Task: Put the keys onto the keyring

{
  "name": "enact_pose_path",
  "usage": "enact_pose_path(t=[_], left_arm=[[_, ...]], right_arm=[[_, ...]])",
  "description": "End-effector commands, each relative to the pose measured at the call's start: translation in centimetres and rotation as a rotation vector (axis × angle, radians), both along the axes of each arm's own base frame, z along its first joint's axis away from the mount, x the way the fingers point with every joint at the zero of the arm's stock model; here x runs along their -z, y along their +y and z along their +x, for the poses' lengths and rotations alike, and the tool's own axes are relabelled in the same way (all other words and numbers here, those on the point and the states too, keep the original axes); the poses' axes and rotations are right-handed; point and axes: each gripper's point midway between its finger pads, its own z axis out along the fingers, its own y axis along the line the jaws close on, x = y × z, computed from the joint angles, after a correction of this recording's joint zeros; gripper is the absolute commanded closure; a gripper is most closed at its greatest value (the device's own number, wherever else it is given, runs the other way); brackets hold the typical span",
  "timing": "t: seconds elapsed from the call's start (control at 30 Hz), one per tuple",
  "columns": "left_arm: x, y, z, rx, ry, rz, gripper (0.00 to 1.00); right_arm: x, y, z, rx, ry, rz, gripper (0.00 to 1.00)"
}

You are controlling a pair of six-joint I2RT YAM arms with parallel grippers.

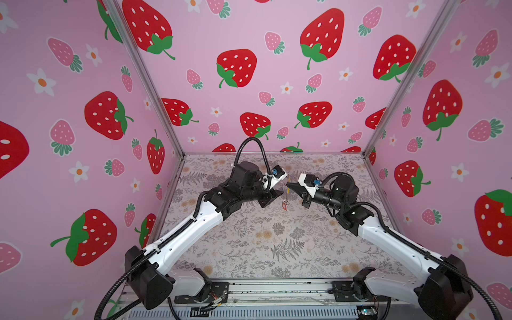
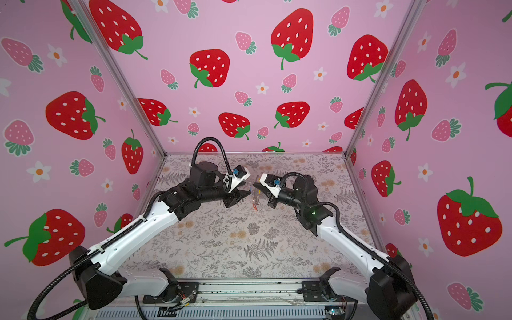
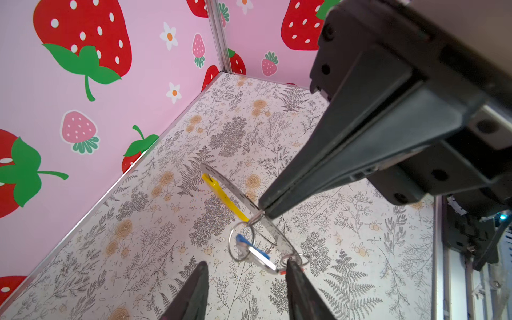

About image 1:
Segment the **grey keyring loop yellow tag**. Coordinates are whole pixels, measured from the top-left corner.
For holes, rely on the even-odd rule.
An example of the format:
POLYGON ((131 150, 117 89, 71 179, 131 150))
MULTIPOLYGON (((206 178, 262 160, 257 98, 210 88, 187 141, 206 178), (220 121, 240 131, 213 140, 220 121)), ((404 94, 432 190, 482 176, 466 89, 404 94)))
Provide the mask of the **grey keyring loop yellow tag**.
POLYGON ((289 203, 289 188, 286 187, 284 189, 284 200, 283 200, 284 203, 288 204, 289 203))

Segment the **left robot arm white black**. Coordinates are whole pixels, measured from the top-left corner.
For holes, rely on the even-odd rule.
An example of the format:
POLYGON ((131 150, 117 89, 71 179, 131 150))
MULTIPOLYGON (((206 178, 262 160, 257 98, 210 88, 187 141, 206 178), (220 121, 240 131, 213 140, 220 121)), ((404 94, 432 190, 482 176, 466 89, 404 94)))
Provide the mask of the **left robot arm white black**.
POLYGON ((264 175, 254 163, 235 165, 230 177, 217 187, 204 191, 194 212, 170 232, 143 249, 132 247, 125 255, 127 282, 146 309, 154 309, 168 297, 189 297, 200 303, 211 297, 212 281, 199 268, 171 269, 179 258, 203 235, 241 209, 245 202, 257 201, 266 207, 282 191, 275 185, 286 172, 275 166, 264 175))

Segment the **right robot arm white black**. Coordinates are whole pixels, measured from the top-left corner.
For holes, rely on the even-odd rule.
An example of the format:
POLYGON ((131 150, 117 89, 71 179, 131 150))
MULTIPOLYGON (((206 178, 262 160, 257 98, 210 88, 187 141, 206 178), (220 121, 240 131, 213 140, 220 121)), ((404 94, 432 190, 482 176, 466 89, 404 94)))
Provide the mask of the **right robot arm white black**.
POLYGON ((390 279, 376 270, 363 272, 362 286, 373 295, 387 296, 420 307, 431 319, 457 319, 473 300, 473 290, 464 262, 428 251, 385 225, 379 208, 358 201, 359 188, 347 173, 333 173, 321 180, 302 173, 287 187, 297 193, 306 208, 316 203, 345 230, 371 242, 400 262, 413 280, 390 279))

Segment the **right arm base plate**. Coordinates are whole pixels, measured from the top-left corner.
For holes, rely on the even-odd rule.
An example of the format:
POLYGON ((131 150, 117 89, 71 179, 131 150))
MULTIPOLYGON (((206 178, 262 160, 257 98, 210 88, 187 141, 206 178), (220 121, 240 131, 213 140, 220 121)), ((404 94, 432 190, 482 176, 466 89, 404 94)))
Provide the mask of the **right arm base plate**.
POLYGON ((362 283, 354 283, 352 280, 333 281, 327 291, 332 294, 337 302, 386 302, 387 297, 372 294, 362 283))

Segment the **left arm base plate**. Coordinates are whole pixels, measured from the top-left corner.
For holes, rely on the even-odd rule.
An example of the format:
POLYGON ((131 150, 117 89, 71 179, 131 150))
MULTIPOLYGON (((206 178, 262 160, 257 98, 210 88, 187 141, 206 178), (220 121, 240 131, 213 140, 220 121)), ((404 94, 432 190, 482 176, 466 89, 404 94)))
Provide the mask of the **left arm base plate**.
POLYGON ((176 304, 210 304, 214 301, 226 303, 229 295, 229 282, 214 281, 206 284, 196 296, 180 295, 174 297, 176 304))

